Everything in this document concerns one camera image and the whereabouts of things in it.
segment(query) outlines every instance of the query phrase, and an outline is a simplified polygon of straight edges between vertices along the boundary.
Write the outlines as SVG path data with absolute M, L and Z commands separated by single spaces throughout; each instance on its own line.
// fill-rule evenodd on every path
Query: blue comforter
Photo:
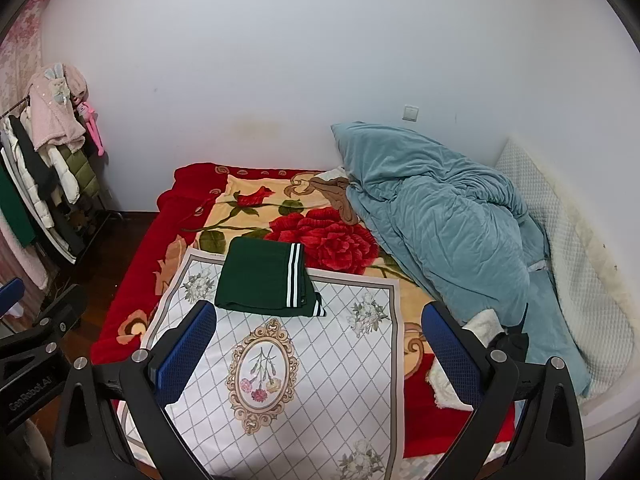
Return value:
M 332 130 L 351 205 L 404 272 L 460 323 L 492 308 L 513 326 L 529 302 L 527 360 L 563 357 L 581 393 L 589 375 L 546 270 L 527 270 L 545 258 L 545 236 L 511 181 L 411 130 L 365 123 Z

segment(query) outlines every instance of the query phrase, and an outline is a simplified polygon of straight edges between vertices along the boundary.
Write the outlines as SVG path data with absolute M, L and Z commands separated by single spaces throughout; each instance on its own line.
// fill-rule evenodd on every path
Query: light switch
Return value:
M 420 108 L 415 106 L 405 106 L 404 107 L 404 115 L 402 116 L 403 121 L 411 121 L 415 123 L 418 120 L 418 111 Z

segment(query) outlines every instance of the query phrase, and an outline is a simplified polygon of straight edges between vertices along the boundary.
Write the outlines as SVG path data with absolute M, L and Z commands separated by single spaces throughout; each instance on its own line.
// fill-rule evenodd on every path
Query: pink plush toy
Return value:
M 86 129 L 89 131 L 89 135 L 91 135 L 91 138 L 94 140 L 94 143 L 98 148 L 98 156 L 103 156 L 104 148 L 102 147 L 100 132 L 98 132 L 98 127 L 95 125 L 95 118 L 94 118 L 95 110 L 91 107 L 88 101 L 84 101 L 78 105 L 78 113 L 84 119 L 84 124 L 86 124 Z

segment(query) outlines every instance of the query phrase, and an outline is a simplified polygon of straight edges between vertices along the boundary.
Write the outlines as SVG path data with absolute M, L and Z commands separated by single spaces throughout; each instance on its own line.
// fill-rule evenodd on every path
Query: silver screw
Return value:
M 135 352 L 133 352 L 133 354 L 131 354 L 131 359 L 135 363 L 141 363 L 148 356 L 149 356 L 149 352 L 147 352 L 145 349 L 141 348 L 140 350 L 136 350 Z
M 562 370 L 564 368 L 564 361 L 562 361 L 562 359 L 559 357 L 552 357 L 551 365 L 556 370 Z
M 507 360 L 507 354 L 505 354 L 502 350 L 492 350 L 491 359 L 493 359 L 497 363 L 503 363 Z
M 74 368 L 76 370 L 82 370 L 89 361 L 86 360 L 86 357 L 79 357 L 74 361 Z

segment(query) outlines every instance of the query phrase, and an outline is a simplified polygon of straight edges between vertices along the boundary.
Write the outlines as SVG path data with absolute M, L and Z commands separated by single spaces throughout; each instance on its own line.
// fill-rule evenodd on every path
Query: folded green garment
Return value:
M 304 256 L 302 244 L 234 238 L 220 272 L 215 305 L 264 316 L 326 316 Z

